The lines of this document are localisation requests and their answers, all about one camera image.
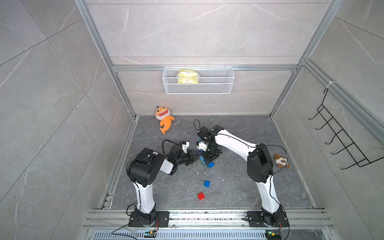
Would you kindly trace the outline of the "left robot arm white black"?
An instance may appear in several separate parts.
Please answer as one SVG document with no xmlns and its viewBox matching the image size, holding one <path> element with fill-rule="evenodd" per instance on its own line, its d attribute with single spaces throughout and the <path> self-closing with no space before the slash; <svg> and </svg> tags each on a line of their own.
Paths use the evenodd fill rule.
<svg viewBox="0 0 384 240">
<path fill-rule="evenodd" d="M 127 165 L 126 173 L 134 184 L 137 204 L 130 215 L 130 227 L 149 227 L 153 224 L 162 225 L 156 213 L 153 198 L 153 182 L 160 172 L 172 176 L 179 165 L 191 165 L 202 155 L 188 149 L 189 142 L 174 143 L 168 154 L 158 153 L 144 148 Z"/>
</svg>

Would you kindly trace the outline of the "red 2x2 lego brick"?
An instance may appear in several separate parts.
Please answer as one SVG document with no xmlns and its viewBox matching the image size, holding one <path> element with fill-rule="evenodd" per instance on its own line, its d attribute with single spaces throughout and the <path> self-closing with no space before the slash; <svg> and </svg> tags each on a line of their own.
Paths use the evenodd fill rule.
<svg viewBox="0 0 384 240">
<path fill-rule="evenodd" d="M 204 195 L 203 192 L 197 194 L 197 196 L 198 196 L 198 199 L 199 199 L 200 201 L 202 201 L 203 199 L 205 199 L 205 195 Z"/>
</svg>

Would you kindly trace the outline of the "blue 2x2 lego brick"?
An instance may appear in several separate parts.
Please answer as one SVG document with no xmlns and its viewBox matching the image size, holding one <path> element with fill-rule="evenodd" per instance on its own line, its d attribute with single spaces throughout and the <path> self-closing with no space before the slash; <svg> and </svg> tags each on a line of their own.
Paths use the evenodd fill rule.
<svg viewBox="0 0 384 240">
<path fill-rule="evenodd" d="M 205 181 L 205 182 L 204 182 L 204 187 L 209 188 L 209 187 L 210 187 L 210 184 L 211 184 L 210 181 Z"/>
</svg>

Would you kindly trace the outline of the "dark blue 2x4 lego brick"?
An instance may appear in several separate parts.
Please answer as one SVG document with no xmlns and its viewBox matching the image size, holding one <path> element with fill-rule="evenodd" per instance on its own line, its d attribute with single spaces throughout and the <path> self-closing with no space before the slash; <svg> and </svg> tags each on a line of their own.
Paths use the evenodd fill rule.
<svg viewBox="0 0 384 240">
<path fill-rule="evenodd" d="M 204 167 L 207 167 L 206 161 L 205 161 L 205 159 L 204 159 L 204 157 L 202 155 L 199 157 L 199 160 L 200 160 L 200 162 L 202 163 L 202 165 Z"/>
</svg>

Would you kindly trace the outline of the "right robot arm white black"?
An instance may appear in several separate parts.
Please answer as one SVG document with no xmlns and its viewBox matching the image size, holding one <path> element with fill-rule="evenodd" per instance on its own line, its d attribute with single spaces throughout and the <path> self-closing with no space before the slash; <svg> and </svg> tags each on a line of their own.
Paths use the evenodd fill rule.
<svg viewBox="0 0 384 240">
<path fill-rule="evenodd" d="M 197 146 L 204 151 L 203 158 L 207 164 L 220 156 L 222 147 L 236 153 L 247 162 L 247 174 L 256 182 L 261 196 L 261 217 L 264 225 L 288 227 L 286 211 L 278 200 L 275 190 L 274 162 L 268 146 L 246 142 L 218 125 L 210 129 L 201 127 L 197 135 L 201 139 Z"/>
</svg>

